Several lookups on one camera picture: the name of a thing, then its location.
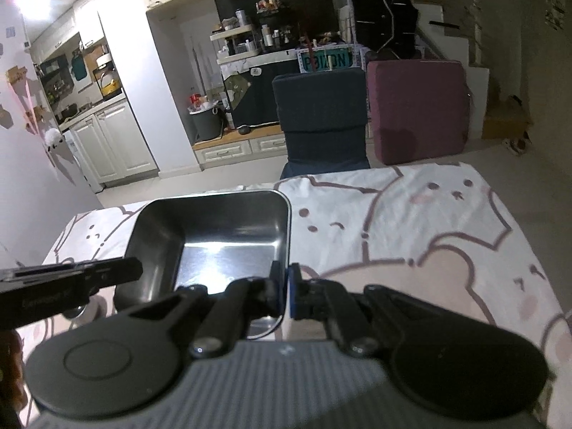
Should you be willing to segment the large rectangular steel tray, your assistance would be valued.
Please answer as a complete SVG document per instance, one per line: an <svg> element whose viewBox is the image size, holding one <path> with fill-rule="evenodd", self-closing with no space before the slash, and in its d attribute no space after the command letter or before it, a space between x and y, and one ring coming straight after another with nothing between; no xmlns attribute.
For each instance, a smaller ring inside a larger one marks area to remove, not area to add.
<svg viewBox="0 0 572 429"><path fill-rule="evenodd" d="M116 287L117 312L146 305L180 288L202 285L222 294L233 281L267 277L272 261L285 270L290 255L291 205L274 190L237 191L150 202L139 213L125 251L143 274ZM191 332L207 314L189 317ZM271 336L265 320L252 321L250 340Z"/></svg>

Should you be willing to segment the bear print tablecloth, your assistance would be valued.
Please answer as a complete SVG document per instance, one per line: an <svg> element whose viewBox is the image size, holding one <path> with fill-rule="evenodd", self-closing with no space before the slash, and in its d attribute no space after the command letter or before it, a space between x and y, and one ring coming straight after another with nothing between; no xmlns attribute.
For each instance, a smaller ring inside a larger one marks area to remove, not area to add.
<svg viewBox="0 0 572 429"><path fill-rule="evenodd" d="M522 229L475 168L305 175L267 191L291 205L290 258L306 277L383 284L523 335L552 371L536 416L570 426L570 326Z"/></svg>

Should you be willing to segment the white kitchen cabinet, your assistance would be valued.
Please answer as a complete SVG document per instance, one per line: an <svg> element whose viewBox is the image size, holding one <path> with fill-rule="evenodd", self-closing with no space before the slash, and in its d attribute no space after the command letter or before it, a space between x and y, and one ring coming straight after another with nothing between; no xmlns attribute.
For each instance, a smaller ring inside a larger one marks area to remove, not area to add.
<svg viewBox="0 0 572 429"><path fill-rule="evenodd" d="M104 186L158 171L123 95L66 121L60 130L84 175L96 185Z"/></svg>

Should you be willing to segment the grey trash bin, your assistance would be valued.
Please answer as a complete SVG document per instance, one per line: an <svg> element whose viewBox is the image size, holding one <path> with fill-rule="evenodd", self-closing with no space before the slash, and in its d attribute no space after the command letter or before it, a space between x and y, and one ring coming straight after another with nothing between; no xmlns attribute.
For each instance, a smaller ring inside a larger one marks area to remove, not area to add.
<svg viewBox="0 0 572 429"><path fill-rule="evenodd" d="M200 109L189 109L191 138L207 142L219 138L224 127L224 109L219 102L207 102Z"/></svg>

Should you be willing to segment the dark blue floor chair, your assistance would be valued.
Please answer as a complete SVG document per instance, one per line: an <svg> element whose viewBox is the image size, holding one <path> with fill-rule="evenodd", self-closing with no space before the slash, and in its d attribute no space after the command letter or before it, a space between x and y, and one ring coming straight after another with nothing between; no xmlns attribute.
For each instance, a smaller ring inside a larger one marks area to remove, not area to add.
<svg viewBox="0 0 572 429"><path fill-rule="evenodd" d="M279 75L272 89L287 148L283 179L370 167L363 70Z"/></svg>

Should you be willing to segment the black printed curtain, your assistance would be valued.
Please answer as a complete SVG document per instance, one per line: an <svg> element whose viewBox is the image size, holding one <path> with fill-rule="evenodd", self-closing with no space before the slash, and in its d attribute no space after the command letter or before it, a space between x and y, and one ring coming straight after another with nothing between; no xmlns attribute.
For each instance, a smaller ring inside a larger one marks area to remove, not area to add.
<svg viewBox="0 0 572 429"><path fill-rule="evenodd" d="M222 65L220 70L236 129L277 124L272 82L279 75L300 72L296 60L252 64L244 59Z"/></svg>

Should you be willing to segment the green poison sign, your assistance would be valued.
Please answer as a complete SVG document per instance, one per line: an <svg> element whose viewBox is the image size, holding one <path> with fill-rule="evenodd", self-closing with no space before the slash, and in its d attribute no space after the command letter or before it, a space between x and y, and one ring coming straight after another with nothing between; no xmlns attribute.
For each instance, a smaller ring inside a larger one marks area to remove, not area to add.
<svg viewBox="0 0 572 429"><path fill-rule="evenodd" d="M350 45L322 45L309 49L297 49L296 55L302 73L326 72L354 66Z"/></svg>

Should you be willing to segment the white tiered shelf rack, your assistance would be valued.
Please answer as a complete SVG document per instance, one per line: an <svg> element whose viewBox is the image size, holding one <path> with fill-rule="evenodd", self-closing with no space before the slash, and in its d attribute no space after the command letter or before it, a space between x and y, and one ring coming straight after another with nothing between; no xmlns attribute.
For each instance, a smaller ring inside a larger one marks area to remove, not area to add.
<svg viewBox="0 0 572 429"><path fill-rule="evenodd" d="M216 62L219 66L255 57L262 53L256 40L255 26L251 23L212 33Z"/></svg>

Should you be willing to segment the cardboard box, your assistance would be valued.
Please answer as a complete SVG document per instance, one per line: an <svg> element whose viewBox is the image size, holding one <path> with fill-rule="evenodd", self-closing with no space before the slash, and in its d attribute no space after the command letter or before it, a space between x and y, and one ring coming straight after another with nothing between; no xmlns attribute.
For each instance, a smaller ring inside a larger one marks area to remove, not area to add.
<svg viewBox="0 0 572 429"><path fill-rule="evenodd" d="M532 125L532 120L516 97L493 105L486 113L481 138L523 138Z"/></svg>

